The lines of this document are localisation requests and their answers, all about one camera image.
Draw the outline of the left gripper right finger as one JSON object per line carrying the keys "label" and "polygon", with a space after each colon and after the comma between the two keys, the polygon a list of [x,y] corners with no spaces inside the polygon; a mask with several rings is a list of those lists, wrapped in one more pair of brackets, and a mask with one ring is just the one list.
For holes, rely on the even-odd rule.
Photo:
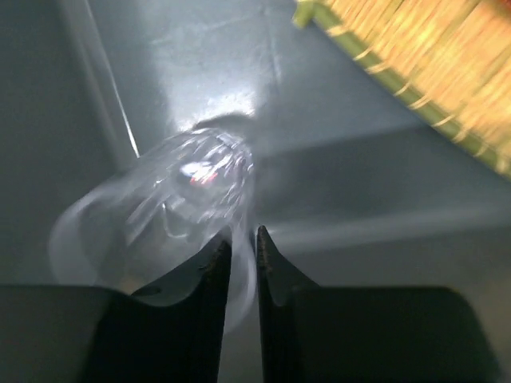
{"label": "left gripper right finger", "polygon": [[480,321],[441,286],[320,286],[256,235],[266,382],[503,382]]}

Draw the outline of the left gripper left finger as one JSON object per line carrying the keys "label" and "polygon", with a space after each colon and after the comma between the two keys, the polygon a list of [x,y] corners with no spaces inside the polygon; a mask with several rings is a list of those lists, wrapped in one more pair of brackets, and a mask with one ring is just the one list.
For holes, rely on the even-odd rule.
{"label": "left gripper left finger", "polygon": [[230,245],[213,239],[131,295],[3,286],[2,381],[216,381],[231,258]]}

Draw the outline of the woven bamboo mat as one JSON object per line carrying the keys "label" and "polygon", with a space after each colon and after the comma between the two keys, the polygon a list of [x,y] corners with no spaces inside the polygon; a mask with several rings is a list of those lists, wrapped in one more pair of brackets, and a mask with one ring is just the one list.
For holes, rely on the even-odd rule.
{"label": "woven bamboo mat", "polygon": [[510,175],[507,1],[299,1],[366,73],[429,126]]}

